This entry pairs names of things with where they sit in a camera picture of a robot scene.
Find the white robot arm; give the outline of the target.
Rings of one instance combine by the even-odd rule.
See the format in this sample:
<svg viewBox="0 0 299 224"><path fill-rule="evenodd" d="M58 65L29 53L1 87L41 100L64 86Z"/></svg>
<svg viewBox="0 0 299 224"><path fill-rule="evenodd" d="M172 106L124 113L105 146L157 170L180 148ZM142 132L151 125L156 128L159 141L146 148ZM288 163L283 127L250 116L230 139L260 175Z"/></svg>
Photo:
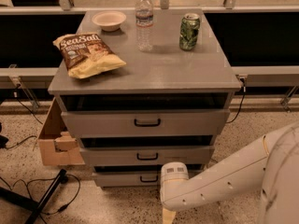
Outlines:
<svg viewBox="0 0 299 224"><path fill-rule="evenodd" d="M299 223L299 122L267 133L204 172L189 177L182 162L161 170L163 224L177 211L261 193L257 224Z"/></svg>

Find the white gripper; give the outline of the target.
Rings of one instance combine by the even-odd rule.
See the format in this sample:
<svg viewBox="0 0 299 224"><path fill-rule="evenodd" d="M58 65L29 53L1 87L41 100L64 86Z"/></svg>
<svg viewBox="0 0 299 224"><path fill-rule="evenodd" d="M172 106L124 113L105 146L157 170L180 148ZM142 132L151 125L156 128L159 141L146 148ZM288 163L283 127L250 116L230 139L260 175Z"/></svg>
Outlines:
<svg viewBox="0 0 299 224"><path fill-rule="evenodd" d="M189 174L187 166L178 161L169 162L161 169L161 183L172 180L188 180ZM163 224L173 224L176 217L175 211L163 208Z"/></svg>

